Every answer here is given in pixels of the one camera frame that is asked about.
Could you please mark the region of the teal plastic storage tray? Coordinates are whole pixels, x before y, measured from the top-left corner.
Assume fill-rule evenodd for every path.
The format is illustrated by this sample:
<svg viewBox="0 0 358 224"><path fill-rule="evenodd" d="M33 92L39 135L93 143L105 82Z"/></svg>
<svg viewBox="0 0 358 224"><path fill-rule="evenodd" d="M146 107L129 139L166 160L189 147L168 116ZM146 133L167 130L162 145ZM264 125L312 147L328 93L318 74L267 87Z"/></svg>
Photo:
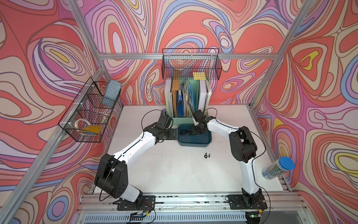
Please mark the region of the teal plastic storage tray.
<svg viewBox="0 0 358 224"><path fill-rule="evenodd" d="M191 129L191 124L181 124L178 126L178 132L183 129ZM193 136L182 136L179 134L177 141L183 147L207 147L212 142L212 134L211 132Z"/></svg>

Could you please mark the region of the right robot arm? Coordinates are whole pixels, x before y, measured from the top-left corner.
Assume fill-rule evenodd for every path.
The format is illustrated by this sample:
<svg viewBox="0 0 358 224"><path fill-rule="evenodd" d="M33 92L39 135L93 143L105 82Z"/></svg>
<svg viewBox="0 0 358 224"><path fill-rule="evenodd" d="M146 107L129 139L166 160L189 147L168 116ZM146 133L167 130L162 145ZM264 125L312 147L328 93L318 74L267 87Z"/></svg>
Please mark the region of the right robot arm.
<svg viewBox="0 0 358 224"><path fill-rule="evenodd" d="M191 126L194 135L214 132L226 137L232 156L239 162L242 177L242 200L247 208L267 209L262 189L255 181L254 159L258 149L247 127L232 127L210 116Z"/></svg>

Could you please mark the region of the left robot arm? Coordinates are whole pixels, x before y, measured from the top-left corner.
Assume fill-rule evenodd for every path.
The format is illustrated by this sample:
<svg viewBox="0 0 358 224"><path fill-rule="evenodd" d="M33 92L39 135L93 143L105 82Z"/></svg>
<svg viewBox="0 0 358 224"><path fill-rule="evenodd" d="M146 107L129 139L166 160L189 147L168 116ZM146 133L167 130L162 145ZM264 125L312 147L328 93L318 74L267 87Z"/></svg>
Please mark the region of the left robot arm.
<svg viewBox="0 0 358 224"><path fill-rule="evenodd" d="M129 166L149 148L162 141L177 140L178 136L176 128L160 130L146 127L145 131L124 149L113 155L102 156L94 185L113 198L121 198L129 202L138 201L142 192L129 183Z"/></svg>

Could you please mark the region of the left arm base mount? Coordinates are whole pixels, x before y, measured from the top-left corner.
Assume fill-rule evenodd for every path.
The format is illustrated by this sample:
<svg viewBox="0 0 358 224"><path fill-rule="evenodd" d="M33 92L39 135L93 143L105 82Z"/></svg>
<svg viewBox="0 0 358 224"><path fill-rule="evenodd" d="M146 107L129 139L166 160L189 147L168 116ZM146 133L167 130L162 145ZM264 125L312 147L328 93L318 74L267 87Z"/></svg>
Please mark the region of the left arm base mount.
<svg viewBox="0 0 358 224"><path fill-rule="evenodd" d="M117 201L118 211L151 211L155 208L156 196L140 196L135 202L130 202L120 198Z"/></svg>

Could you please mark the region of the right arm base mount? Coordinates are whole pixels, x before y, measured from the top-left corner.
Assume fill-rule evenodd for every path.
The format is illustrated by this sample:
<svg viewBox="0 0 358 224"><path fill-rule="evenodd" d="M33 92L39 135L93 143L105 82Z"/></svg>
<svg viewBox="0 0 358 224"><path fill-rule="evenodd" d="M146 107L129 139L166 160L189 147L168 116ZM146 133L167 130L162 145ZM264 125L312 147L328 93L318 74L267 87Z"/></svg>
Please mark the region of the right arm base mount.
<svg viewBox="0 0 358 224"><path fill-rule="evenodd" d="M229 203L231 210L266 210L268 209L266 199L263 195L227 195L225 199Z"/></svg>

